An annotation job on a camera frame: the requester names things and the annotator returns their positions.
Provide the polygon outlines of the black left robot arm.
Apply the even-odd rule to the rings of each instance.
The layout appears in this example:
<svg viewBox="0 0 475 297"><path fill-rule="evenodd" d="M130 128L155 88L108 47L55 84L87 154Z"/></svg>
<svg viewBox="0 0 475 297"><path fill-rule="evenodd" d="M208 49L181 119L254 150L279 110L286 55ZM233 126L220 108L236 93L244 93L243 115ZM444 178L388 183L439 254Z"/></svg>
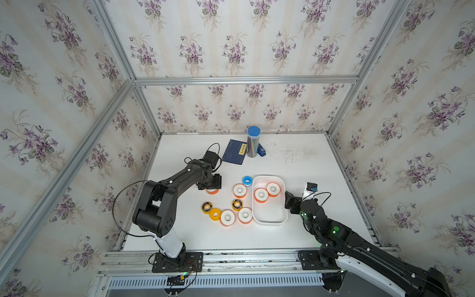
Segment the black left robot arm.
<svg viewBox="0 0 475 297"><path fill-rule="evenodd" d="M200 191L220 189L222 178L215 173L220 162L220 157L193 159L177 174L143 186L132 222L154 238L167 258L181 260L186 253L173 230L179 197L193 185Z"/></svg>

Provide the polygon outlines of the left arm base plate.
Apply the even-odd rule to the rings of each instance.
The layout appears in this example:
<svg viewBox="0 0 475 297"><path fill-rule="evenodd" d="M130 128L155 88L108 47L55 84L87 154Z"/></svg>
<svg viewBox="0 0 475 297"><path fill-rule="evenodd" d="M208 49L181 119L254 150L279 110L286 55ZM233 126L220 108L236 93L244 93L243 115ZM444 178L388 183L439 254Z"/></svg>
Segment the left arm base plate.
<svg viewBox="0 0 475 297"><path fill-rule="evenodd" d="M153 273L168 272L201 272L204 253L182 252L177 258L170 258L160 252L154 255L151 262Z"/></svg>

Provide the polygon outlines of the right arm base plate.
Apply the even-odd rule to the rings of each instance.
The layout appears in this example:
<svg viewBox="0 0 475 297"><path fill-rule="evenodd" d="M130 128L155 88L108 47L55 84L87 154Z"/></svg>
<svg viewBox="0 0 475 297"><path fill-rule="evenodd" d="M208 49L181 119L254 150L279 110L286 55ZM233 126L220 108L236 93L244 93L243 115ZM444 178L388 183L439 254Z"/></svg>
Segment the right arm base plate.
<svg viewBox="0 0 475 297"><path fill-rule="evenodd" d="M336 271L340 268L336 264L338 258L328 248L304 250L298 252L298 259L304 271Z"/></svg>

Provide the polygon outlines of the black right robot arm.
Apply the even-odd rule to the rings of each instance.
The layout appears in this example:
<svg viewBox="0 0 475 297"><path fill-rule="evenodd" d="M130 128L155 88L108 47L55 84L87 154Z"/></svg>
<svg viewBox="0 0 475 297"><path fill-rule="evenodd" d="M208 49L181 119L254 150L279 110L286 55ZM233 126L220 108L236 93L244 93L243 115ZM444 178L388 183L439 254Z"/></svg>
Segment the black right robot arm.
<svg viewBox="0 0 475 297"><path fill-rule="evenodd" d="M315 256L301 252L303 269L317 264L325 269L340 269L325 276L324 288L336 292L344 275L353 273L393 297L449 297L450 287L444 274L435 268L424 270L392 256L365 240L350 227L328 218L323 205L311 193L298 198L285 193L285 208L298 214L304 229L321 247Z"/></svg>

